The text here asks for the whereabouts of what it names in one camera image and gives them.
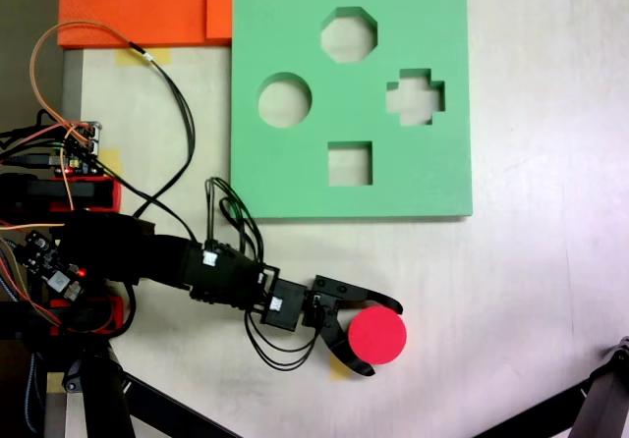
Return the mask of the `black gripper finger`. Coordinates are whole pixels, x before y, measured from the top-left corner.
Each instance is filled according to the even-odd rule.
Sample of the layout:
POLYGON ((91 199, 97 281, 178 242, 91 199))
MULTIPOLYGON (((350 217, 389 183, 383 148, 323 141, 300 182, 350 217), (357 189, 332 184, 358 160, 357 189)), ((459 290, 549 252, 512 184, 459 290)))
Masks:
POLYGON ((356 307, 379 305, 386 307, 397 314, 403 313, 403 306, 398 300, 383 293, 362 287, 351 287, 349 290, 349 303, 350 305, 354 305, 356 307))
POLYGON ((337 312, 332 308, 325 308, 323 312, 324 318, 320 328, 320 337, 330 351, 354 373, 365 377, 374 376, 373 367, 359 359, 351 349, 348 334, 342 329, 337 318, 337 312))

